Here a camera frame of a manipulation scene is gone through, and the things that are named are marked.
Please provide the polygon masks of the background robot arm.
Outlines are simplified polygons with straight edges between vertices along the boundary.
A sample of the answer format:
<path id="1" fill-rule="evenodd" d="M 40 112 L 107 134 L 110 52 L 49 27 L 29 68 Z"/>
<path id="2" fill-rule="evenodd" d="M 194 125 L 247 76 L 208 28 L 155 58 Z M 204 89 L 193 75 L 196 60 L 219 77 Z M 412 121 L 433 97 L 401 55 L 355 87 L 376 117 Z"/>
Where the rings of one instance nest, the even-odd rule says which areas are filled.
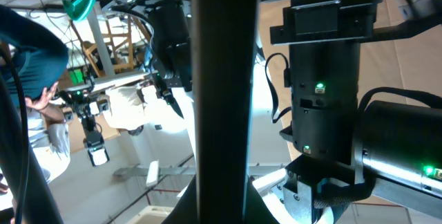
<path id="1" fill-rule="evenodd" d="M 68 123 L 70 164 L 50 184 L 63 221 L 125 223 L 150 203 L 174 205 L 189 177 L 150 180 L 146 170 L 153 161 L 194 163 L 184 119 L 153 85 L 110 87 L 94 97 L 107 110 Z"/>

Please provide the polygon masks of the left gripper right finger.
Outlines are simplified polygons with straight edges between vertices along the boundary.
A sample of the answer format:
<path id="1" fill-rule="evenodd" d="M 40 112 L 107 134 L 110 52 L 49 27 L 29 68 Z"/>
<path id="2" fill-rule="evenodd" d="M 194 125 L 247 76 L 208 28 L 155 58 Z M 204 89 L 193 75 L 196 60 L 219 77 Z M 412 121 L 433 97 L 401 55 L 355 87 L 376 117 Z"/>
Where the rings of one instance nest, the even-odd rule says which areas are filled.
<path id="1" fill-rule="evenodd" d="M 250 179 L 247 181 L 245 223 L 278 224 L 278 221 L 273 217 Z"/>

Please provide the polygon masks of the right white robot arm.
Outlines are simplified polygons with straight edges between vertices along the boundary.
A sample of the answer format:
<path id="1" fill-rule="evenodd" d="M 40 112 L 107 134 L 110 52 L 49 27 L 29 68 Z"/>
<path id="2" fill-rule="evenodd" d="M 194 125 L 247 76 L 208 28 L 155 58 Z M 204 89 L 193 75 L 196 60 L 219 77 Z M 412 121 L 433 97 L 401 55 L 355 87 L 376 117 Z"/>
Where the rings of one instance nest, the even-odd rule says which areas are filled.
<path id="1" fill-rule="evenodd" d="M 358 97 L 361 44 L 408 39 L 441 24 L 441 0 L 397 0 L 403 23 L 375 28 L 382 0 L 290 0 L 270 30 L 287 45 L 283 73 L 291 124 L 280 134 L 299 156 L 280 186 L 299 223 L 335 223 L 347 207 L 378 196 L 441 217 L 441 98 L 383 87 L 416 105 Z"/>

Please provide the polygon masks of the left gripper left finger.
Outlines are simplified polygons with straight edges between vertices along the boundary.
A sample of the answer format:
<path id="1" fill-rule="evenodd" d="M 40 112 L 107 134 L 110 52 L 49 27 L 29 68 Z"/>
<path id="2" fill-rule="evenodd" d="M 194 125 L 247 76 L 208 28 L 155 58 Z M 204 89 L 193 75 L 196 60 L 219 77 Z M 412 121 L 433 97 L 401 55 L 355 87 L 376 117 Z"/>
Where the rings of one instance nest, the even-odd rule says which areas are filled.
<path id="1" fill-rule="evenodd" d="M 162 224 L 197 224 L 197 190 L 196 177 L 189 183 L 172 212 Z"/>

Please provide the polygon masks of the gold Galaxy smartphone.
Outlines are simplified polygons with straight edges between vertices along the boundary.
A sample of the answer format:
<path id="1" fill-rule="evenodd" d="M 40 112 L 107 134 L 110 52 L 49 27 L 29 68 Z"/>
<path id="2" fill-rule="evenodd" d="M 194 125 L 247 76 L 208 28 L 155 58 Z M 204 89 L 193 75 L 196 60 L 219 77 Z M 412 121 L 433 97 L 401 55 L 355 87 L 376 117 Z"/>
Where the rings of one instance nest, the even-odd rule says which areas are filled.
<path id="1" fill-rule="evenodd" d="M 191 0 L 199 223 L 243 223 L 259 0 Z"/>

